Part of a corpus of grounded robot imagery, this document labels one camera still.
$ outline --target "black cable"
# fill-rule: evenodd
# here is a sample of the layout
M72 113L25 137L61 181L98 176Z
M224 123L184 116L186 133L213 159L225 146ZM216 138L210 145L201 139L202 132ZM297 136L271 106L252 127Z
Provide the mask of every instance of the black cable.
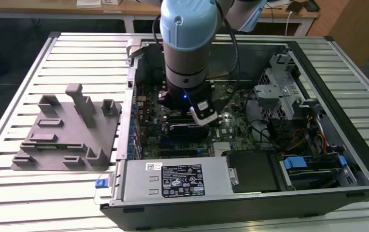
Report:
M232 38L232 42L235 44L236 57L237 57L235 67L232 68L232 70L229 72L229 75L232 75L235 72L237 72L237 81L240 81L241 63L240 63L240 46L239 46L239 41L237 41L237 37L236 37L235 31L232 29L231 23L229 23L229 21L228 21L227 18L225 18L224 22L225 22L225 26L227 26L227 28L229 30L229 35L231 35L231 38Z
M273 13L273 23L275 23L275 8L269 5L269 3L267 3L267 5L271 7L271 12Z
M247 109L248 109L248 101L251 100L249 98L251 98L251 95L252 95L252 93L255 92L255 88L249 91L249 93L248 93L248 96L247 96L247 101L245 101L245 106L244 106L244 110L245 110L245 113L247 113Z
M227 28L229 30L229 35L231 35L231 38L232 38L232 41L233 41L235 47L236 47L237 60L236 60L235 67L233 67L233 69L229 72L229 75L232 75L237 71L237 69L240 68L240 47L239 47L239 41L237 41L236 34L235 34L233 30L232 30L231 23L229 23L225 15L224 15L224 10L222 10L221 4L218 4L218 1L217 1L217 8L220 10L220 14L221 14L221 17L224 19L224 23L225 23L225 26L227 26Z
M255 126L251 126L251 127L257 133L260 133L265 137L265 139L268 139L268 141L273 144L277 151L287 152L283 146L265 133L263 133Z
M261 130L261 139L260 139L260 146L263 145L264 142L264 130L268 130L268 127L265 127L263 130Z
M152 24L152 32L153 32L154 41L157 42L157 44L158 44L158 46L161 47L161 50L162 50L162 49L164 49L164 46L162 46L162 44L161 44L161 42L160 42L160 40L158 40L157 31L156 31L156 29L157 29L157 21L160 21L161 17L162 17L162 15L160 14L160 15L157 16L157 18L154 19L154 21L153 21L153 24Z

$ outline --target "white desk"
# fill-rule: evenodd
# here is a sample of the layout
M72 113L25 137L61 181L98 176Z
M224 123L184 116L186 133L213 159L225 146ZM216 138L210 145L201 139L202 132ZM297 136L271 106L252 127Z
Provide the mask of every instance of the white desk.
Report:
M0 18L34 19L121 19L126 33L136 33L136 20L154 20L161 13L160 7L124 0L121 5L102 5L101 8L78 9L77 0L0 0ZM288 12L280 9L264 9L261 23L287 23ZM317 12L301 10L292 15L291 23L300 24L296 36L307 36L313 21L320 17Z

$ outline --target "aluminum table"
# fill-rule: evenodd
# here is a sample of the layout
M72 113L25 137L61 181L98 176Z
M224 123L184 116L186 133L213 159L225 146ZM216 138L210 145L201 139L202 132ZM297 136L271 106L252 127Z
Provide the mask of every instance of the aluminum table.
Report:
M149 34L53 33L0 119L0 231L121 231L105 217L96 200L96 180L102 173L13 171L13 157L40 113L42 94L61 101L68 83L82 83L93 101L126 101L126 80L134 70L128 65L130 39L152 39ZM369 144L369 80L336 44L324 37L239 36L240 39L296 40ZM218 40L229 36L218 35ZM304 86L313 96L311 86ZM118 138L112 163L116 162ZM369 202L355 203L320 217L196 226L160 231L368 231Z

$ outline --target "white label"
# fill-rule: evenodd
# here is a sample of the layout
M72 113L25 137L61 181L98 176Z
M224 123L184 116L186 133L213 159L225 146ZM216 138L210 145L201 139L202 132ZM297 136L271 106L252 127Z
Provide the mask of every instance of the white label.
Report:
M120 5L122 0L102 0L104 4Z
M194 191L204 191L204 189L205 189L204 187L196 187L193 190Z
M146 171L162 170L164 163L146 163Z
M200 102L200 103L198 103L198 108L200 108L200 110L208 109L208 108L209 108L209 103L208 103L208 101Z
M104 11L104 13L120 14L122 11Z

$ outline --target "metal frame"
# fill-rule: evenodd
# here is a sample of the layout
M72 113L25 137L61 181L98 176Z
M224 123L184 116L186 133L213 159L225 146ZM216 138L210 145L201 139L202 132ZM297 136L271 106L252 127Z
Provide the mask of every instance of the metal frame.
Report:
M359 71L356 65L345 54L337 51L324 37L280 37L280 36L237 36L240 40L261 39L267 41L296 40L316 67L333 95L351 117L365 141L369 144L369 80ZM126 81L125 69L108 68L114 71L106 75L90 74L69 76L57 73L56 76L45 74L48 62L60 59L77 60L80 65L88 62L96 65L101 72L108 66L109 59L116 66L126 63L126 46L129 39L148 39L149 34L118 34L118 33L62 33L58 39L50 38L38 56L36 64L26 76L18 94L10 104L0 120L0 230L9 231L66 231L101 229L105 232L122 232L117 225L104 216L100 206L94 204L94 181L102 174L110 174L117 170L112 166L102 173L61 173L61 172L14 172L7 168L11 158L18 151L18 144L26 137L26 128L34 120L33 104L37 103L38 95L60 90L66 81L76 80L93 83L88 89L89 95L96 99L113 98L124 102L125 95L110 92L113 83ZM218 35L217 40L229 40L228 35ZM113 52L101 53L102 47L98 41L112 42ZM89 54L77 54L80 50L89 50ZM304 88L313 97L315 93L305 78L301 78ZM104 193L102 199L109 199L112 194ZM369 231L369 202L355 203L337 211L320 217L287 218L247 223L228 223L205 225L190 228L170 229L178 231L285 231L308 232L319 231Z
M6 109L6 113L2 116L2 119L0 119L0 141L5 140L5 136L7 133L7 131L5 129L11 127L11 122L9 119L11 118L17 107L21 104L23 104L23 96L29 93L27 87L31 84L31 79L36 75L38 75L38 73L44 67L44 63L46 62L48 56L49 56L50 51L56 45L56 42L57 42L57 38L48 39L45 46L42 47L42 51L37 57L37 60L29 70L27 76L23 79L22 85L19 86L17 94L15 94L15 96L10 102L10 105Z
M121 14L121 11L105 11L108 14L61 14L61 13L25 13L0 12L0 18L42 18L42 19L121 19L125 22L126 33L136 33L136 20L154 20L156 15ZM291 18L289 23L300 24L296 36L307 36L315 18ZM260 18L261 23L287 23L287 18Z

